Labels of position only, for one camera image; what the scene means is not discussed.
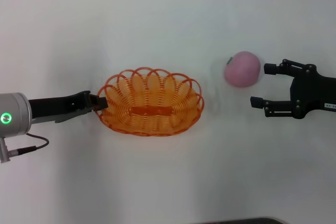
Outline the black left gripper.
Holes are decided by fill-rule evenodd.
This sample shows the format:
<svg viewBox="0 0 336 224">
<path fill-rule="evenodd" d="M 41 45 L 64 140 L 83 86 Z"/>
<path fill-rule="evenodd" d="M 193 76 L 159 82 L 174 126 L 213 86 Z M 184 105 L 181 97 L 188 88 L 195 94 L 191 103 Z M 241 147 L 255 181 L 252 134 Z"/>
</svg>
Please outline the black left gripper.
<svg viewBox="0 0 336 224">
<path fill-rule="evenodd" d="M 69 120 L 80 115 L 108 108 L 105 97 L 81 91 L 66 97 L 28 100 L 33 120 Z"/>
</svg>

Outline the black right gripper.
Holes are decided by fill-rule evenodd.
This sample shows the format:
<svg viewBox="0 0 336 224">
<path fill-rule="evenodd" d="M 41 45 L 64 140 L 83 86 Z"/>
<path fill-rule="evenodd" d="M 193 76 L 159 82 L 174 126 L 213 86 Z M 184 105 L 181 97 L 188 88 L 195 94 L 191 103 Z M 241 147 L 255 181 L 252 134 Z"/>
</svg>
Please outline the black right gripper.
<svg viewBox="0 0 336 224">
<path fill-rule="evenodd" d="M 303 119 L 313 110 L 335 112 L 335 78 L 320 75 L 315 65 L 283 59 L 279 65 L 264 64 L 264 73 L 294 77 L 290 87 L 291 101 L 250 97 L 251 107 L 262 109 L 266 117 Z"/>
</svg>

